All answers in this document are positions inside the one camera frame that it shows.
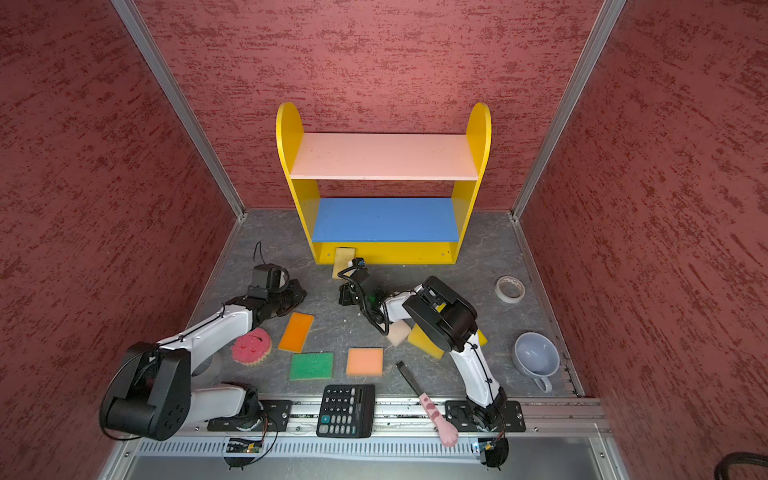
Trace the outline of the grey tape roll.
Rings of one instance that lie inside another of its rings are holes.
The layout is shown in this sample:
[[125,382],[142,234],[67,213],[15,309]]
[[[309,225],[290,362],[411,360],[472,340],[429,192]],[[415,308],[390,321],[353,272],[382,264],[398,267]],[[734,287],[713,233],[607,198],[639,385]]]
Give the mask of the grey tape roll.
[[202,388],[207,385],[212,385],[213,381],[218,378],[221,367],[222,357],[220,353],[216,352],[193,370],[191,376],[192,386],[194,388]]

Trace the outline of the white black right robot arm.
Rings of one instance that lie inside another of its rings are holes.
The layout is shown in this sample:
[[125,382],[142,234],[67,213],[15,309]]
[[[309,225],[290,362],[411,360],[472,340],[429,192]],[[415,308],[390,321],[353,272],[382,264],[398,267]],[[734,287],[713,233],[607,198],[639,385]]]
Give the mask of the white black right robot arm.
[[491,373],[480,345],[477,311],[436,276],[399,293],[385,292],[356,258],[341,270],[339,304],[354,305],[380,334],[397,322],[413,321],[427,339],[450,354],[464,382],[474,425],[484,431],[504,426],[507,396]]

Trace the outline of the yellow sponge middle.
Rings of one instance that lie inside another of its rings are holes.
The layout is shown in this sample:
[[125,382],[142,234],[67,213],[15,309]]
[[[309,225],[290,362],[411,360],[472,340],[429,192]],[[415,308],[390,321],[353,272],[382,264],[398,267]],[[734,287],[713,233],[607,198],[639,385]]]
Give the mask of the yellow sponge middle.
[[437,360],[444,356],[444,351],[435,345],[418,325],[412,328],[407,340],[412,346]]

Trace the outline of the pale pink sponge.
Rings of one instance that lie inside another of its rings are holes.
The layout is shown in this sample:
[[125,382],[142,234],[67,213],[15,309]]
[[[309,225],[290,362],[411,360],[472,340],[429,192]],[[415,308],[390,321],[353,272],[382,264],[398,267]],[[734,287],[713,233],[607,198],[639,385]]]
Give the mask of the pale pink sponge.
[[405,341],[410,333],[410,325],[404,320],[398,320],[389,324],[386,339],[393,347],[396,347]]

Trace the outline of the yellow sponge right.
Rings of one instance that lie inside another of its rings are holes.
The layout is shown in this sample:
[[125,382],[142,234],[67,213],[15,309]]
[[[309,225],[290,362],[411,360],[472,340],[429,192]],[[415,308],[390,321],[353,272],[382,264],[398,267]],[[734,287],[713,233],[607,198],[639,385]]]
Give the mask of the yellow sponge right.
[[484,345],[486,345],[488,343],[487,338],[485,337],[485,335],[483,334],[483,332],[481,330],[477,331],[477,337],[478,337],[478,345],[480,347],[482,347],[482,346],[484,346]]

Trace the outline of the grey blue mug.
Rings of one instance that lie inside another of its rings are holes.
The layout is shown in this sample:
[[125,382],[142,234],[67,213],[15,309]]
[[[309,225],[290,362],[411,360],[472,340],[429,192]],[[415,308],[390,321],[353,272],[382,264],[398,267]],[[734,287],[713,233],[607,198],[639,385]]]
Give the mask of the grey blue mug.
[[517,370],[532,379],[543,393],[553,391],[552,377],[561,366],[554,343],[537,332],[522,333],[514,343],[514,363]]

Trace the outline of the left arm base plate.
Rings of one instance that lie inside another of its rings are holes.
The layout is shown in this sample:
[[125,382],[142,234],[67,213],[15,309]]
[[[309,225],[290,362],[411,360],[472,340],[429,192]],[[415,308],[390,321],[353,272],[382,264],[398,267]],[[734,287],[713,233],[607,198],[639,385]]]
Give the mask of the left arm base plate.
[[256,434],[264,428],[268,431],[285,432],[290,419],[293,402],[290,400],[261,400],[261,419],[253,428],[239,428],[232,418],[217,418],[206,423],[209,432],[234,432]]

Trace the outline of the peach orange sponge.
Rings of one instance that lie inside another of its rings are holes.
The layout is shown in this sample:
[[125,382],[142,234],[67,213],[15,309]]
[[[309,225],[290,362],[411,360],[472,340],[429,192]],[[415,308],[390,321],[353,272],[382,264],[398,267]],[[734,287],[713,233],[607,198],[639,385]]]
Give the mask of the peach orange sponge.
[[348,377],[381,377],[383,357],[382,348],[350,348],[346,374]]

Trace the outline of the yellow orange scrub sponge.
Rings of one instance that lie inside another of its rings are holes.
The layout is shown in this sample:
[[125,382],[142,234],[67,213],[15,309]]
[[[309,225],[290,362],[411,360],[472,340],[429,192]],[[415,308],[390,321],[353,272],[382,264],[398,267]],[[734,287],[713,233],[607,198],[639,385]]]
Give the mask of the yellow orange scrub sponge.
[[339,273],[350,267],[356,257],[356,249],[351,247],[338,247],[335,249],[332,278],[339,280]]

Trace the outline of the white tape roll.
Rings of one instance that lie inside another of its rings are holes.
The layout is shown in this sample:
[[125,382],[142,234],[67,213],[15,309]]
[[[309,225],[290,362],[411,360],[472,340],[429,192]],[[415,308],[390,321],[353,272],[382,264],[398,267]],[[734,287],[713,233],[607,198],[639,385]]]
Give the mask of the white tape roll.
[[499,277],[495,283],[495,294],[504,303],[518,304],[526,293],[525,285],[521,280],[510,275]]

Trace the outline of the black calculator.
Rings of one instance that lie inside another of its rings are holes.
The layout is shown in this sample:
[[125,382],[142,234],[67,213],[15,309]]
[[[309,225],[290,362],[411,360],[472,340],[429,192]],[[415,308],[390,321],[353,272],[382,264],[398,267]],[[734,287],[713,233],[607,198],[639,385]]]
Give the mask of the black calculator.
[[376,391],[373,384],[328,385],[323,391],[316,435],[363,439],[373,430]]

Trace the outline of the pink round smiley sponge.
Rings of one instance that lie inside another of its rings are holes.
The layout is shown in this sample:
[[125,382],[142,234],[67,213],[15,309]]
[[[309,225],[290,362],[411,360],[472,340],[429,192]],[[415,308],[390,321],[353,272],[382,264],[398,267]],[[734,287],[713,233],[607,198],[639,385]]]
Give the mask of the pink round smiley sponge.
[[272,339],[263,328],[256,328],[238,337],[231,347],[232,359],[241,365],[254,366],[261,363],[272,350]]

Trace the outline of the pink handled black brush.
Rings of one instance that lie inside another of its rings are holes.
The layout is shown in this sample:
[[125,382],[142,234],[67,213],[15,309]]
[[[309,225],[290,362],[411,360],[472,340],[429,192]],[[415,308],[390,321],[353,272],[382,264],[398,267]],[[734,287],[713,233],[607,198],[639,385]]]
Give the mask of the pink handled black brush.
[[455,447],[458,443],[459,435],[457,428],[448,422],[436,407],[433,400],[420,387],[410,369],[403,361],[398,361],[396,367],[413,392],[417,395],[422,408],[427,417],[431,420],[437,429],[437,433],[442,445],[446,448]]

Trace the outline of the orange flat sponge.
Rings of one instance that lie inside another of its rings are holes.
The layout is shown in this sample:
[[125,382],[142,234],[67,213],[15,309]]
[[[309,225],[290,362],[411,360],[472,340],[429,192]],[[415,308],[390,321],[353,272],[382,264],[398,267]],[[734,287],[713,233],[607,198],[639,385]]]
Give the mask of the orange flat sponge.
[[313,321],[313,315],[293,312],[278,344],[278,349],[290,353],[302,353]]

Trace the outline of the green scrub sponge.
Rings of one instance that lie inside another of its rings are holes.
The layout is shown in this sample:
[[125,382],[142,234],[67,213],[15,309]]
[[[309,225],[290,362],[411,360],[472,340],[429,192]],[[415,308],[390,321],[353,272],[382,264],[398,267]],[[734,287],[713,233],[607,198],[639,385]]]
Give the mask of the green scrub sponge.
[[302,353],[294,354],[289,371],[290,381],[328,380],[333,377],[334,354]]

